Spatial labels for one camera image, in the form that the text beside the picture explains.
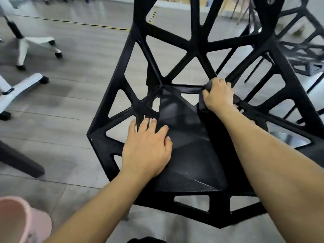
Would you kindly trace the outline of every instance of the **pink bucket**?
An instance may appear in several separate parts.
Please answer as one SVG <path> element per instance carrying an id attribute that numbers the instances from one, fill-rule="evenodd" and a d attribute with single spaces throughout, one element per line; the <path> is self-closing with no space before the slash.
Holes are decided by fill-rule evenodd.
<path id="1" fill-rule="evenodd" d="M 0 239 L 5 243 L 41 243 L 52 231 L 51 217 L 20 197 L 0 198 Z"/>

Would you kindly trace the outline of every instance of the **wooden floor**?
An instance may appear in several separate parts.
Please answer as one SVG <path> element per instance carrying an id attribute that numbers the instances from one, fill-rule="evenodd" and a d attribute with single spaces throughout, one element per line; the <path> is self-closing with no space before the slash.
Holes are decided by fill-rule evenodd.
<path id="1" fill-rule="evenodd" d="M 69 20 L 120 28 L 130 28 L 132 24 L 132 4 L 102 0 L 83 0 L 63 3 L 54 0 L 46 6 L 41 0 L 29 1 L 21 7 L 24 15 L 43 18 Z M 206 14 L 201 14 L 201 23 Z M 0 163 L 0 196 L 17 195 L 25 198 L 38 209 L 49 213 L 54 222 L 54 230 L 77 209 L 91 199 L 100 188 L 108 183 L 103 169 L 91 148 L 86 132 L 100 104 L 103 94 L 128 36 L 127 31 L 95 28 L 77 24 L 65 24 L 40 19 L 13 17 L 25 36 L 53 36 L 62 50 L 64 59 L 57 60 L 47 50 L 33 50 L 26 59 L 26 72 L 18 72 L 14 67 L 17 51 L 13 34 L 4 19 L 0 20 L 0 75 L 11 84 L 16 84 L 32 73 L 42 73 L 50 78 L 47 85 L 35 85 L 21 94 L 8 107 L 12 119 L 0 123 L 0 140 L 24 153 L 45 168 L 45 175 L 39 179 L 19 172 Z M 190 14 L 159 8 L 153 24 L 190 39 Z M 244 22 L 236 25 L 235 20 L 219 17 L 209 40 L 220 40 L 239 36 Z M 174 48 L 152 37 L 147 38 L 157 64 L 166 75 L 184 56 L 185 51 Z M 246 46 L 240 48 L 220 74 L 225 77 L 251 51 Z M 228 50 L 208 54 L 216 69 Z M 251 80 L 236 85 L 236 92 L 245 96 L 260 80 L 269 65 L 262 65 Z M 147 93 L 147 62 L 136 45 L 125 76 L 138 98 Z M 252 67 L 242 77 L 247 77 Z M 308 88 L 314 78 L 301 77 Z M 178 75 L 174 82 L 202 84 L 208 80 L 198 60 L 195 58 Z M 260 103 L 283 87 L 282 79 L 274 78 L 267 90 L 258 93 L 254 103 Z M 323 107 L 322 85 L 310 95 L 317 109 Z M 124 96 L 117 96 L 114 113 L 129 106 Z M 277 114 L 289 109 L 289 102 L 277 108 Z M 291 119 L 298 118 L 294 112 Z M 125 140 L 127 125 L 124 122 L 108 133 L 111 137 Z M 184 198 L 196 206 L 206 206 L 204 198 Z M 237 197 L 233 199 L 233 209 L 251 204 L 255 199 Z M 130 220 L 122 221 L 108 242 L 127 242 L 131 238 L 153 236 L 172 242 L 284 242 L 269 216 L 263 215 L 225 229 L 187 219 L 158 210 L 133 206 Z"/>

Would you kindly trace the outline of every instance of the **caster wheel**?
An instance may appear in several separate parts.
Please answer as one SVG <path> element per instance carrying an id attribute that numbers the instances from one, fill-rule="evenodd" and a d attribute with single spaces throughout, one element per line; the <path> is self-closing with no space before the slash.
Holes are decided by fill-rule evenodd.
<path id="1" fill-rule="evenodd" d="M 19 71 L 25 71 L 26 67 L 24 65 L 16 66 Z"/>
<path id="2" fill-rule="evenodd" d="M 63 58 L 63 55 L 62 53 L 55 53 L 55 56 L 58 58 L 58 59 L 61 59 Z"/>
<path id="3" fill-rule="evenodd" d="M 2 113 L 0 113 L 0 120 L 8 121 L 10 118 L 11 118 L 10 112 L 3 111 Z"/>
<path id="4" fill-rule="evenodd" d="M 51 40 L 48 42 L 50 45 L 54 46 L 56 43 L 55 43 L 55 40 Z"/>
<path id="5" fill-rule="evenodd" d="M 41 84 L 48 84 L 48 83 L 50 82 L 50 80 L 49 80 L 48 77 L 43 76 L 43 77 L 39 80 L 39 82 L 40 82 Z"/>

